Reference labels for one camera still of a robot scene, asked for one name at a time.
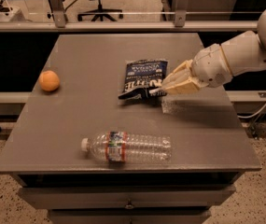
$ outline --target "black snack bag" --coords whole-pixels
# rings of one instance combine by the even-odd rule
[[[166,77],[168,62],[164,59],[140,60],[128,63],[124,91],[119,99],[147,99],[152,96],[164,96],[166,92],[160,91],[162,81]]]

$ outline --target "plastic bottle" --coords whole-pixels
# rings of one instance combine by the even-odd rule
[[[161,163],[171,158],[169,136],[104,132],[84,138],[81,148],[101,161]]]

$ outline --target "white bottle cap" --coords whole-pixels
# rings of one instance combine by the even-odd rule
[[[82,151],[89,152],[89,139],[83,138],[80,146]]]

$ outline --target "drawer knob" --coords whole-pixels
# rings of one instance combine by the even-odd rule
[[[125,209],[132,210],[134,209],[134,205],[132,204],[132,201],[129,199],[127,204],[124,206]]]

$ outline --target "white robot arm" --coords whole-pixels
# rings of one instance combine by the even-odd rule
[[[184,61],[163,82],[168,94],[193,93],[218,87],[245,72],[266,70],[266,10],[258,21],[258,34],[245,32],[222,44],[202,49]]]

